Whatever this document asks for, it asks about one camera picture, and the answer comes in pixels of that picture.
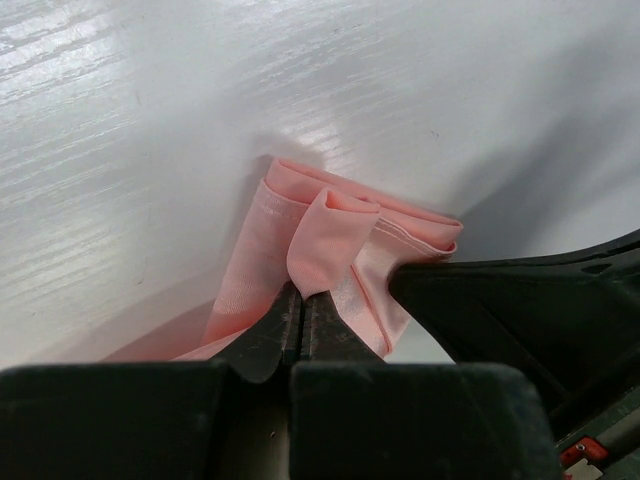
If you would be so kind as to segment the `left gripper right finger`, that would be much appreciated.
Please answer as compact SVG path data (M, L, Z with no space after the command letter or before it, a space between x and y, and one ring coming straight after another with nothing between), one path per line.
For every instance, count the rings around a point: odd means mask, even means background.
M294 479L556 479L540 398L505 365L388 364L331 297L304 304L290 376Z

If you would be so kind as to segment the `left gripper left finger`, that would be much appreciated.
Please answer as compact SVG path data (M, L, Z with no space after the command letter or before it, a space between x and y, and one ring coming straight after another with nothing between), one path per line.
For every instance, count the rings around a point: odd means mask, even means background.
M202 361L37 365L1 375L5 479L284 479L302 311L269 311Z

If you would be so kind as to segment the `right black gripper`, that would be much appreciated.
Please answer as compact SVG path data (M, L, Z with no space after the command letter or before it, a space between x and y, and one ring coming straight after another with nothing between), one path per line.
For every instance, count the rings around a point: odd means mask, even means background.
M413 263L392 297L458 362L522 371L564 479L639 477L639 237L509 260Z

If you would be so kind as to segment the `pink satin napkin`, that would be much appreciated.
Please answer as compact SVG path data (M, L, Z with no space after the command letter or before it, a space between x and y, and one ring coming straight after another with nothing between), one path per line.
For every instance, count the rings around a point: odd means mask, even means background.
M267 313L292 282L305 299L327 292L378 356L410 316L388 292L401 264L440 262L459 221L308 165L276 158L258 184L205 328L182 317L110 354L110 362L204 360Z

